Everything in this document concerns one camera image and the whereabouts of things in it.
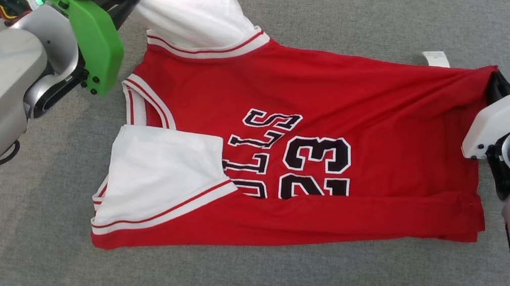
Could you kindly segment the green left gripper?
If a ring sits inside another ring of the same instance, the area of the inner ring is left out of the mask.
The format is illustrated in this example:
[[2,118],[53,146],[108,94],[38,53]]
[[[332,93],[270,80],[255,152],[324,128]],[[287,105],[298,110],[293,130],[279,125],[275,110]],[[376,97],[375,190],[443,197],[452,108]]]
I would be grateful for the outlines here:
[[0,0],[0,19],[38,36],[57,88],[80,85],[103,96],[122,65],[118,29],[140,1]]

